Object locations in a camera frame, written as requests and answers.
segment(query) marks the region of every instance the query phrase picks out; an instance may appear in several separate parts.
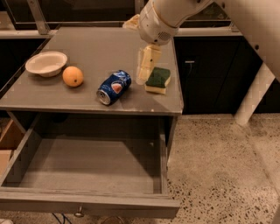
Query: speckled floor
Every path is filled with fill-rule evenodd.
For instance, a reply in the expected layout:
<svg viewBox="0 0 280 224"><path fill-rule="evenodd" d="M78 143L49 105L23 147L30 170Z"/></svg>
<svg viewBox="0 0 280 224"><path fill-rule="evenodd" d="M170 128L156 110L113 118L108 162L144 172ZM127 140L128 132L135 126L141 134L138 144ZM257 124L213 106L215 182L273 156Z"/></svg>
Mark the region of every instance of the speckled floor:
<svg viewBox="0 0 280 224"><path fill-rule="evenodd" d="M168 163L169 194L180 201L173 220L129 224L279 224L280 114L253 115L246 127L231 115L183 115ZM99 224L100 217L72 223ZM58 223L42 213L0 212L15 224Z"/></svg>

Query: can lid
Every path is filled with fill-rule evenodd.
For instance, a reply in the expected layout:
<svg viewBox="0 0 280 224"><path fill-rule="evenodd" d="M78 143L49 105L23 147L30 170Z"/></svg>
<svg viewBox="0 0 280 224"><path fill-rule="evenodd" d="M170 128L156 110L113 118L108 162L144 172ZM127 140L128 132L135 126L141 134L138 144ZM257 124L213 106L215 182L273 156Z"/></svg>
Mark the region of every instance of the can lid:
<svg viewBox="0 0 280 224"><path fill-rule="evenodd" d="M103 90L97 90L96 94L101 103L103 103L105 105L109 105L111 103L111 100L110 100L108 94L106 92L104 92Z"/></svg>

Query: drawer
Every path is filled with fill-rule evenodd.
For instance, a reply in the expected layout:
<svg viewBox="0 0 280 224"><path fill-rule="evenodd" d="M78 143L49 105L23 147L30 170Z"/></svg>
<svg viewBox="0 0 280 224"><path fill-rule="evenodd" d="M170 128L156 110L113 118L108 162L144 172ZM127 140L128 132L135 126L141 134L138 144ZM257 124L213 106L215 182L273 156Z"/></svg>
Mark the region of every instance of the drawer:
<svg viewBox="0 0 280 224"><path fill-rule="evenodd" d="M40 113L0 179L0 209L174 218L164 118Z"/></svg>

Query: white pole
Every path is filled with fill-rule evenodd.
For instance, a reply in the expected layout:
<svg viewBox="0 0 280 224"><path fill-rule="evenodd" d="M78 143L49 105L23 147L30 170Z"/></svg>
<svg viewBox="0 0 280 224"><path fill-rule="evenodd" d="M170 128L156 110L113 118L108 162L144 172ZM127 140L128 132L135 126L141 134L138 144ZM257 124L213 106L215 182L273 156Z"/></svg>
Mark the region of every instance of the white pole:
<svg viewBox="0 0 280 224"><path fill-rule="evenodd" d="M275 75L265 63L262 63L260 70L255 76L253 83L241 103L241 106L234 115L234 119L238 124L247 124L274 79Z"/></svg>

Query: can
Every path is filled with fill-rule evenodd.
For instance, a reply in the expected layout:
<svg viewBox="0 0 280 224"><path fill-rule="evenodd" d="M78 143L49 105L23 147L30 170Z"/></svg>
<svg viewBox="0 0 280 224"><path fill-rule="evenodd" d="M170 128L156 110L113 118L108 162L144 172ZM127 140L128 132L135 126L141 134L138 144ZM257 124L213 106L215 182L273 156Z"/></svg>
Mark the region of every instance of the can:
<svg viewBox="0 0 280 224"><path fill-rule="evenodd" d="M123 70L112 73L98 88L96 94L105 105L117 101L131 84L130 75Z"/></svg>

